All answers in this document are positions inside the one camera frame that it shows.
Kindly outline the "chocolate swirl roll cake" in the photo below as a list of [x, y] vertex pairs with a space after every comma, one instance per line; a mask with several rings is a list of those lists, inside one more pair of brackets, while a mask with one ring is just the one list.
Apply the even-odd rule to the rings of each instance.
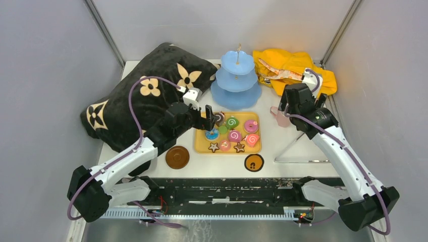
[[225, 114], [222, 111], [220, 111], [220, 112], [214, 113], [214, 116], [215, 116], [215, 120], [216, 120], [215, 124], [218, 127], [222, 126], [224, 124], [224, 121], [225, 121]]

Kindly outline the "pink frosted donut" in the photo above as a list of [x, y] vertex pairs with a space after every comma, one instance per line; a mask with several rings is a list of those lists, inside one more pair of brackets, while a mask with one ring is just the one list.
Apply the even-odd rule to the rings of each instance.
[[243, 125], [244, 131], [249, 134], [255, 134], [259, 130], [259, 124], [256, 120], [248, 119]]

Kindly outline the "salmon swirl cake slice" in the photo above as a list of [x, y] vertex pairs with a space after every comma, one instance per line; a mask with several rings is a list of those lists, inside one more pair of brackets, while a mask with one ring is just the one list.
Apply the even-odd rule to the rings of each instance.
[[259, 141], [260, 137], [258, 134], [248, 134], [245, 136], [244, 141], [248, 147], [254, 147]]

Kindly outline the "metal serving tongs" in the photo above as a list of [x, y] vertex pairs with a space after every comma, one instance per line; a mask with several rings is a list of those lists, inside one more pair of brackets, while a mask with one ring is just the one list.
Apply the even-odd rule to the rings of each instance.
[[274, 158], [276, 163], [329, 163], [320, 148], [300, 132]]

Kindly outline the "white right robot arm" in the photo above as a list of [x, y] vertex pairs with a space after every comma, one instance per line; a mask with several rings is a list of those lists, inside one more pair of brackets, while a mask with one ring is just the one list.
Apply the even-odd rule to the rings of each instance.
[[320, 148], [345, 189], [307, 176], [293, 184], [292, 201], [298, 206], [313, 201], [328, 207], [338, 213], [352, 231], [369, 227], [379, 234], [389, 235], [389, 213], [400, 198], [399, 192], [394, 186], [384, 186], [362, 163], [337, 119], [324, 107], [326, 98], [323, 93], [315, 98], [304, 83], [286, 85], [278, 112]]

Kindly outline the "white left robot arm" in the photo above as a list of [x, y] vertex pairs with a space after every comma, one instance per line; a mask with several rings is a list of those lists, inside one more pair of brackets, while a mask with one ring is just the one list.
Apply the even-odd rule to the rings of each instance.
[[68, 218], [93, 222], [109, 207], [134, 201], [155, 204], [159, 198], [157, 189], [143, 180], [126, 184], [120, 180], [175, 146], [177, 139], [189, 129], [210, 131], [215, 122], [210, 105], [206, 105], [205, 117], [202, 117], [200, 108], [194, 109], [183, 102], [173, 103], [163, 118], [114, 158], [91, 168], [81, 165], [73, 171], [67, 192]]

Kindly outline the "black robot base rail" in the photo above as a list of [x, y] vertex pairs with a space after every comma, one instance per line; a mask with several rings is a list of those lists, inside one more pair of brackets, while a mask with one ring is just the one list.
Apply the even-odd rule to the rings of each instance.
[[295, 178], [149, 178], [150, 193], [140, 204], [160, 207], [165, 215], [331, 215], [333, 211], [316, 202], [299, 199], [293, 190]]

